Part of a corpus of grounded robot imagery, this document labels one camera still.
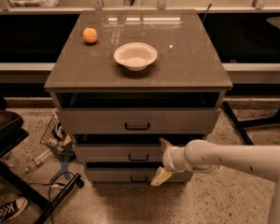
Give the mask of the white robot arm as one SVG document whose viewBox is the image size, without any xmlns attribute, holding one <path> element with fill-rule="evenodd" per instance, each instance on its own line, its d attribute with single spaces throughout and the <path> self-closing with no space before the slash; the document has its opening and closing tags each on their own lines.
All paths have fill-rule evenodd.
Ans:
<svg viewBox="0 0 280 224">
<path fill-rule="evenodd" d="M 210 174 L 224 166 L 275 182 L 269 224 L 280 224 L 280 146 L 217 145 L 192 140 L 177 147 L 161 138 L 162 166 L 151 185 L 157 187 L 173 174 L 192 172 Z"/>
</svg>

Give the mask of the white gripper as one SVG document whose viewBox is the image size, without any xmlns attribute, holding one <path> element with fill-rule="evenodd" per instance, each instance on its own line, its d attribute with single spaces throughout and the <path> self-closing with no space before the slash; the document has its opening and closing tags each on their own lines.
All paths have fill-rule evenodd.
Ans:
<svg viewBox="0 0 280 224">
<path fill-rule="evenodd" d="M 150 185 L 160 186 L 166 182 L 172 174 L 191 172 L 193 165 L 189 162 L 189 148 L 174 147 L 168 140 L 161 138 L 161 151 L 163 167 L 159 167 Z"/>
</svg>

